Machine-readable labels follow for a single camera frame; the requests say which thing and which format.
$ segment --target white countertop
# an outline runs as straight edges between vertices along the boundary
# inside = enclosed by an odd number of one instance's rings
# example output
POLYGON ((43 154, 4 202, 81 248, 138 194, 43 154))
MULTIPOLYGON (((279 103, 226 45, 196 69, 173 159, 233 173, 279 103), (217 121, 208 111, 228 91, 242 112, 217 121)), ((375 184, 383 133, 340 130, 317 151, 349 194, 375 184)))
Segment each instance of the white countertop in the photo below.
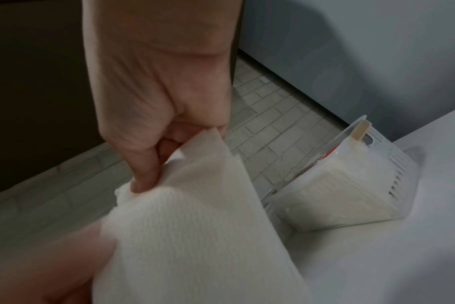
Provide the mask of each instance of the white countertop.
POLYGON ((395 144, 425 153, 406 219, 287 242, 314 304, 455 303, 455 111, 395 144))

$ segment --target skin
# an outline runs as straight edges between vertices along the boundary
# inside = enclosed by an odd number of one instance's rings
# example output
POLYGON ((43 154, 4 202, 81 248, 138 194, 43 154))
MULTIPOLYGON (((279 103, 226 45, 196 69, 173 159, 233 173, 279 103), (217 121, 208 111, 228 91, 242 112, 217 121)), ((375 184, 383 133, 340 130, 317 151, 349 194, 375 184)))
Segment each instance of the skin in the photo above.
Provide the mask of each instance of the skin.
MULTIPOLYGON (((242 0, 83 0, 86 62, 99 131, 155 186, 161 165, 230 117, 229 59, 242 0)), ((100 225, 0 267, 0 303, 84 304, 116 241, 100 225)))

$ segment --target translucent container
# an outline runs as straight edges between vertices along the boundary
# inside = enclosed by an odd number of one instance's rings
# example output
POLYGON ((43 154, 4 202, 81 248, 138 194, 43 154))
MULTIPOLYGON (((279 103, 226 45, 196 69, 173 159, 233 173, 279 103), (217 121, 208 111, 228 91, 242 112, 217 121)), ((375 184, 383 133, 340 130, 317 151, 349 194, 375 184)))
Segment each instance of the translucent container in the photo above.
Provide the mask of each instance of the translucent container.
POLYGON ((300 231, 398 219, 411 211, 419 172, 363 116, 266 200, 300 231))

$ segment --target brick-patterned floor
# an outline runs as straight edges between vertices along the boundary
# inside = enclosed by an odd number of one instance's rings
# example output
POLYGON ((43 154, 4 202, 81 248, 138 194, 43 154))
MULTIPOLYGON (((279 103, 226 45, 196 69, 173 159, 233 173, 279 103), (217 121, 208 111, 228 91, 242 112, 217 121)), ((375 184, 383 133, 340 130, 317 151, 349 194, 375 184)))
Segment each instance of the brick-patterned floor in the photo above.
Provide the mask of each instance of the brick-patterned floor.
MULTIPOLYGON (((261 199, 344 127, 263 66, 238 58, 225 139, 261 199)), ((130 179, 125 163, 103 144, 0 193, 0 256, 104 216, 116 204, 114 189, 130 179)))

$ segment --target paper towel sheet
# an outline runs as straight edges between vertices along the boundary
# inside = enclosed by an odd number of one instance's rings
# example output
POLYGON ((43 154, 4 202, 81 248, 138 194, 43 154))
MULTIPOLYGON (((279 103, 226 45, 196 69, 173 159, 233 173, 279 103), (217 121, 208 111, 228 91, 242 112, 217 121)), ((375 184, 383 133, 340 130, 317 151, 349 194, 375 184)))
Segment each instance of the paper towel sheet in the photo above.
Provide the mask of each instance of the paper towel sheet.
POLYGON ((103 231, 118 244, 94 304, 309 303, 307 287, 218 132, 201 133, 140 195, 126 184, 103 231))

